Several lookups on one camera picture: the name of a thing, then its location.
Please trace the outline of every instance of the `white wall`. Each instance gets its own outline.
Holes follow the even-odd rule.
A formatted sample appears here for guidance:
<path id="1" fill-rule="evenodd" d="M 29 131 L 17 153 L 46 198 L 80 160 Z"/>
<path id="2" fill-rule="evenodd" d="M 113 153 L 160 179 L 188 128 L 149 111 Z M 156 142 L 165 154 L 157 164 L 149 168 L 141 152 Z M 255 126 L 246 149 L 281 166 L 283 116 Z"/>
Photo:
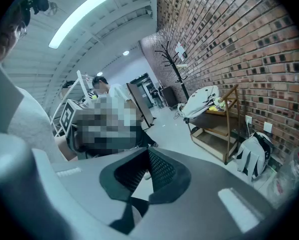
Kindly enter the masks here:
<path id="1" fill-rule="evenodd" d="M 110 85 L 129 83 L 145 73 L 148 73 L 153 84 L 158 82 L 148 61 L 138 48 L 131 50 L 127 56 L 118 58 L 103 69 L 103 76 Z"/>

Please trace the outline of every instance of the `fluorescent light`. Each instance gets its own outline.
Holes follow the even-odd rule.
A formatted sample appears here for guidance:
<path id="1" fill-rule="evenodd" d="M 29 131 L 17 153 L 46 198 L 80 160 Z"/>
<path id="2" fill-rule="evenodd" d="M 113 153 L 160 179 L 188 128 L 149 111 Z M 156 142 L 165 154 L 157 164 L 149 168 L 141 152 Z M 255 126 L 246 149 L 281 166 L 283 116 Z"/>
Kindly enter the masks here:
<path id="1" fill-rule="evenodd" d="M 60 26 L 52 40 L 50 41 L 48 47 L 57 49 L 66 35 L 71 31 L 71 29 L 91 10 L 99 6 L 106 0 L 87 0 L 81 6 L 79 6 Z"/>

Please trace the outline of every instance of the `white floor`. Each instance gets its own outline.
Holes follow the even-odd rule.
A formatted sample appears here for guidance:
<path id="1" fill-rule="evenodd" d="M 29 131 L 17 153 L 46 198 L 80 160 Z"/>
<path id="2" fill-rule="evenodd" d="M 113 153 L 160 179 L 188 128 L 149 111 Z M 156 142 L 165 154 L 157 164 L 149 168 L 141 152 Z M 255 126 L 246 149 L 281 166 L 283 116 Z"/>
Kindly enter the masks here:
<path id="1" fill-rule="evenodd" d="M 180 116 L 174 119 L 176 110 L 170 110 L 165 107 L 158 109 L 157 106 L 151 108 L 153 117 L 156 117 L 151 128 L 147 129 L 147 134 L 158 143 L 159 148 L 171 150 L 185 154 L 190 157 L 203 159 L 206 161 L 213 162 L 217 165 L 224 167 L 226 170 L 248 183 L 247 176 L 237 170 L 235 161 L 229 162 L 224 165 L 215 156 L 210 154 L 205 149 L 199 147 L 192 142 L 190 132 Z M 258 190 L 263 196 L 267 197 L 267 186 L 273 179 L 276 173 L 272 169 L 268 168 L 257 180 L 252 182 L 252 186 Z M 133 197 L 148 200 L 149 195 L 153 193 L 152 180 L 142 180 L 133 194 Z"/>

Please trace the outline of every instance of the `person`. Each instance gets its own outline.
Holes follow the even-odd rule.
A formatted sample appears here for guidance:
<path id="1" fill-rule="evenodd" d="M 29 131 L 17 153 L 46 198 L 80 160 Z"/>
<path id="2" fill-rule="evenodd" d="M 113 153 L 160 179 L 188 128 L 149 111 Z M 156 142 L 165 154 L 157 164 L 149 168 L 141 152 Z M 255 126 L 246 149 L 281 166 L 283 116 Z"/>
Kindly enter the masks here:
<path id="1" fill-rule="evenodd" d="M 134 109 L 136 111 L 136 119 L 139 122 L 142 122 L 144 120 L 142 113 L 138 109 L 138 107 L 135 105 L 135 103 L 132 101 L 130 95 L 128 92 L 118 83 L 111 84 L 107 82 L 105 77 L 103 76 L 95 76 L 92 85 L 94 89 L 96 90 L 96 93 L 99 95 L 108 95 L 112 98 L 119 98 L 127 103 L 128 107 L 130 109 Z M 151 139 L 151 137 L 142 129 L 141 124 L 138 123 L 138 147 L 148 147 L 149 145 L 151 147 L 158 147 L 159 145 Z"/>
<path id="2" fill-rule="evenodd" d="M 155 88 L 153 88 L 152 90 L 150 90 L 150 95 L 153 98 L 153 100 L 155 101 L 155 103 L 157 104 L 157 106 L 162 109 L 164 108 L 163 103 L 161 101 L 161 98 L 159 96 L 159 91 L 156 90 Z"/>
<path id="3" fill-rule="evenodd" d="M 15 2 L 0 23 L 0 63 L 10 54 L 18 40 L 27 34 L 31 14 L 21 6 L 22 3 L 24 0 Z M 16 88 L 22 93 L 23 99 L 11 119 L 7 133 L 22 138 L 31 148 L 45 151 L 51 163 L 66 161 L 54 139 L 50 119 L 42 106 L 26 90 Z"/>

